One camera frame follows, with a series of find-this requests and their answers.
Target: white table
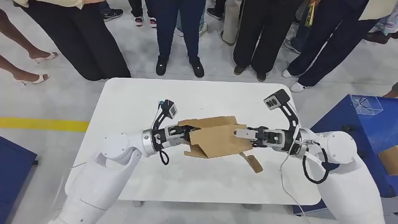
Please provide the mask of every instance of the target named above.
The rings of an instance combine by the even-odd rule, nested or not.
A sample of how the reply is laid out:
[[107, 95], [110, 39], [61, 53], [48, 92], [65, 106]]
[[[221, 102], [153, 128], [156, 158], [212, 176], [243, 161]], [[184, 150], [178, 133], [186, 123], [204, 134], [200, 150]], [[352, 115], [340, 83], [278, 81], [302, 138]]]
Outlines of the white table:
[[[262, 102], [281, 88], [289, 92], [286, 86], [266, 83], [109, 80], [74, 166], [99, 151], [103, 137], [150, 128], [158, 101], [165, 99], [175, 102], [178, 115], [173, 120], [166, 119], [161, 128], [183, 119], [234, 115], [238, 123], [247, 126], [287, 129], [289, 122], [281, 110], [270, 111]], [[159, 156], [142, 157], [119, 200], [295, 204], [280, 182], [279, 167], [286, 153], [270, 148], [246, 152], [255, 155], [264, 168], [255, 174], [239, 155], [199, 159], [184, 156], [183, 152], [188, 150], [186, 145], [166, 149], [170, 156], [167, 166]], [[81, 166], [71, 170], [66, 192], [80, 169]], [[301, 160], [288, 159], [284, 171], [285, 187], [300, 204], [314, 205], [320, 201], [317, 187], [304, 176]]]

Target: gray floor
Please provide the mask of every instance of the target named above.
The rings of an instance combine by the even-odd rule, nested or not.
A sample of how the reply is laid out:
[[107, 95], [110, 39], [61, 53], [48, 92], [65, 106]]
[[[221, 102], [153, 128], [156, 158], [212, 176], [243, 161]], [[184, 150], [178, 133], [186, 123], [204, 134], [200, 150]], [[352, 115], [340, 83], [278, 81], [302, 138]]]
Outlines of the gray floor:
[[[155, 74], [157, 43], [155, 30], [145, 18], [144, 26], [134, 26], [127, 0], [113, 0], [113, 7], [124, 9], [125, 15], [107, 24], [115, 36], [134, 78], [158, 78]], [[45, 32], [10, 0], [0, 0], [11, 21], [36, 46], [57, 51]], [[200, 39], [200, 57], [206, 76], [201, 80], [257, 83], [252, 70], [241, 76], [233, 74], [232, 47], [219, 38], [222, 23], [206, 16], [208, 32]], [[1, 117], [43, 119], [91, 118], [104, 82], [88, 82], [77, 74], [65, 57], [36, 64], [17, 44], [0, 36], [0, 52], [13, 64], [30, 72], [46, 72], [49, 81], [41, 85], [15, 82], [10, 74], [0, 71]], [[273, 71], [266, 83], [290, 86], [294, 80], [283, 79], [281, 71], [297, 55], [281, 48]], [[348, 93], [383, 95], [398, 81], [398, 41], [386, 45], [362, 41], [335, 71], [316, 87], [295, 94], [294, 100], [305, 127], [311, 127]], [[174, 80], [197, 80], [189, 65], [183, 39], [175, 35], [167, 74]], [[44, 223], [65, 200], [63, 185], [80, 147], [83, 133], [57, 131], [28, 131], [0, 129], [8, 138], [40, 156], [40, 166], [30, 176], [30, 184], [19, 199], [11, 223]], [[246, 210], [240, 205], [155, 203], [134, 208], [130, 202], [118, 202], [100, 223], [306, 223], [303, 218], [290, 215], [285, 206], [265, 205], [261, 210]], [[312, 219], [312, 224], [334, 221]]]

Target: white sneaker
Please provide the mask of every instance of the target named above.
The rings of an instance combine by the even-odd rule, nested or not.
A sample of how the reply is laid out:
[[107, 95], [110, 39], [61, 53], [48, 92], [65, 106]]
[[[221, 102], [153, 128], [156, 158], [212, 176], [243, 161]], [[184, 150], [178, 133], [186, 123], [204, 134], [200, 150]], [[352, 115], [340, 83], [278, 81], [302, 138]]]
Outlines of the white sneaker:
[[174, 32], [175, 32], [176, 35], [179, 36], [179, 37], [183, 37], [183, 36], [184, 36], [184, 33], [183, 33], [182, 31], [179, 31], [177, 28], [175, 28], [175, 31], [174, 31]]
[[284, 71], [282, 71], [282, 77], [283, 77], [283, 78], [286, 78], [286, 79], [289, 79], [289, 78], [292, 78], [292, 77], [294, 77], [294, 76], [291, 75], [291, 74], [289, 73], [289, 71], [287, 71], [287, 68], [286, 68]]
[[290, 39], [285, 39], [284, 40], [284, 46], [287, 47], [289, 50], [295, 52], [296, 54], [301, 54], [300, 51], [298, 51], [297, 49], [295, 49], [292, 45], [292, 43], [290, 42]]
[[307, 86], [303, 86], [301, 85], [299, 82], [294, 83], [291, 87], [290, 90], [293, 93], [301, 93], [303, 92], [305, 89], [307, 88]]
[[201, 29], [199, 30], [199, 37], [201, 37], [201, 35], [203, 35], [206, 31], [207, 31], [207, 23], [205, 22], [201, 27]]

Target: blue cabinet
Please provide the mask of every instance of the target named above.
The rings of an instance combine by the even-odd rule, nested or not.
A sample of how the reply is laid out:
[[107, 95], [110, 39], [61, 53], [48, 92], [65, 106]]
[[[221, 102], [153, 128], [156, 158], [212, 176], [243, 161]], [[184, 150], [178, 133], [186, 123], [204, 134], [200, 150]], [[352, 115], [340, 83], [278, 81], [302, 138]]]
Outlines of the blue cabinet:
[[37, 155], [0, 137], [0, 224], [6, 222]]

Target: shoe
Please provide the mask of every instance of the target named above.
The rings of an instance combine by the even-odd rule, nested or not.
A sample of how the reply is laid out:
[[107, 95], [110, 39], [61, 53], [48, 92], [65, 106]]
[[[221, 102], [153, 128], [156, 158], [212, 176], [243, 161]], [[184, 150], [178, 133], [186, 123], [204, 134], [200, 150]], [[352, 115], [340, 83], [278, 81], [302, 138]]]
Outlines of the shoe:
[[57, 56], [58, 56], [58, 53], [52, 52], [48, 57], [39, 57], [39, 58], [36, 58], [36, 59], [33, 59], [33, 60], [35, 60], [37, 63], [40, 63], [39, 62], [40, 60], [52, 60], [52, 59], [54, 59]]
[[376, 31], [373, 33], [367, 33], [363, 39], [377, 44], [386, 44], [391, 36], [391, 34], [384, 35], [382, 32]]
[[245, 69], [246, 68], [236, 66], [235, 69], [234, 69], [234, 74], [235, 75], [241, 75]]
[[295, 52], [298, 55], [301, 54], [301, 52], [299, 50], [297, 50], [297, 49], [295, 49], [295, 47], [293, 47], [291, 39], [290, 40], [289, 39], [285, 39], [284, 40], [284, 46], [287, 47], [289, 50]]
[[184, 33], [182, 31], [180, 31], [179, 29], [175, 28], [174, 32], [176, 33], [177, 36], [184, 37]]
[[200, 58], [197, 57], [196, 59], [192, 59], [189, 61], [193, 68], [193, 73], [195, 74], [196, 77], [202, 78], [205, 76], [205, 70], [203, 69], [203, 66], [200, 62]]
[[395, 33], [392, 33], [392, 34], [391, 34], [391, 37], [392, 37], [393, 39], [398, 39], [398, 31], [395, 32]]
[[167, 62], [169, 61], [168, 57], [157, 57], [157, 64], [156, 64], [156, 74], [158, 76], [163, 76], [166, 73]]
[[134, 22], [136, 22], [136, 26], [140, 27], [144, 25], [144, 19], [141, 17], [134, 17]]
[[201, 37], [201, 35], [203, 35], [206, 31], [207, 31], [207, 23], [205, 22], [201, 27], [201, 29], [199, 30], [199, 37]]
[[207, 14], [208, 14], [209, 16], [214, 17], [214, 18], [217, 19], [217, 20], [221, 20], [221, 19], [223, 18], [223, 15], [222, 15], [222, 14], [221, 14], [221, 15], [218, 14], [218, 13], [216, 12], [216, 9], [215, 9], [215, 8], [207, 8], [206, 12], [207, 12]]
[[293, 93], [301, 93], [301, 92], [303, 92], [305, 89], [307, 89], [308, 87], [307, 86], [303, 86], [303, 85], [301, 85], [299, 82], [296, 82], [296, 83], [294, 83], [291, 87], [290, 87], [290, 90], [293, 92]]
[[266, 73], [257, 73], [257, 80], [259, 82], [264, 82], [267, 78], [267, 74]]
[[150, 26], [151, 26], [152, 28], [156, 28], [156, 27], [157, 27], [156, 18], [150, 17], [150, 18], [149, 18], [149, 22], [150, 22]]
[[228, 44], [229, 46], [233, 46], [235, 43], [230, 43], [230, 42], [227, 42], [227, 41], [225, 41], [224, 39], [223, 39], [223, 34], [224, 34], [224, 31], [221, 31], [221, 33], [220, 33], [220, 37], [221, 37], [221, 40], [223, 41], [223, 42], [225, 42], [226, 44]]
[[30, 82], [30, 81], [27, 81], [27, 80], [16, 80], [16, 81], [17, 82], [21, 82], [25, 86], [26, 86], [26, 84], [34, 84], [34, 85], [36, 85], [36, 84], [40, 84], [42, 82], [45, 82], [46, 80], [48, 80], [50, 78], [50, 75], [47, 75], [47, 74], [44, 74], [44, 75], [39, 75], [39, 79], [37, 79], [34, 82]]
[[292, 78], [292, 77], [294, 77], [294, 76], [291, 75], [291, 74], [289, 73], [289, 71], [287, 70], [287, 68], [286, 68], [284, 71], [282, 71], [282, 77], [283, 77], [283, 78], [286, 78], [286, 79], [289, 79], [289, 78]]
[[121, 9], [111, 9], [111, 12], [107, 14], [103, 14], [102, 18], [104, 19], [104, 22], [109, 22], [110, 20], [119, 18], [123, 15], [123, 10]]

